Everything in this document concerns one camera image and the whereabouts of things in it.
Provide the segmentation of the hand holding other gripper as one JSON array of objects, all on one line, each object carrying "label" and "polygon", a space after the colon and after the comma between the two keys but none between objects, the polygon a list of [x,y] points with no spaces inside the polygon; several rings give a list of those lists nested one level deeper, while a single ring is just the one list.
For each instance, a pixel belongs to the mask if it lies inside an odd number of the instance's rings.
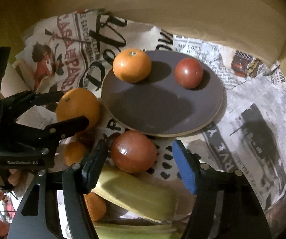
[{"label": "hand holding other gripper", "polygon": [[10,176],[8,178],[8,182],[13,186],[17,186],[21,180],[22,172],[18,169],[10,169]]}]

